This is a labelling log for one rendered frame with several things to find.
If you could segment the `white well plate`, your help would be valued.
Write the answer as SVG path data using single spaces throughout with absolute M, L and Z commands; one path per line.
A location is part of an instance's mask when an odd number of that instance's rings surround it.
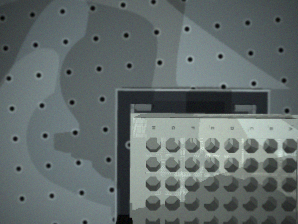
M 130 218 L 298 224 L 298 114 L 131 113 Z

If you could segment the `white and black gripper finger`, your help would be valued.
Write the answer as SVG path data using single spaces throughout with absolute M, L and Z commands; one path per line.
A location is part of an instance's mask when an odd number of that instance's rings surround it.
M 118 215 L 116 224 L 133 224 L 133 220 L 129 215 Z

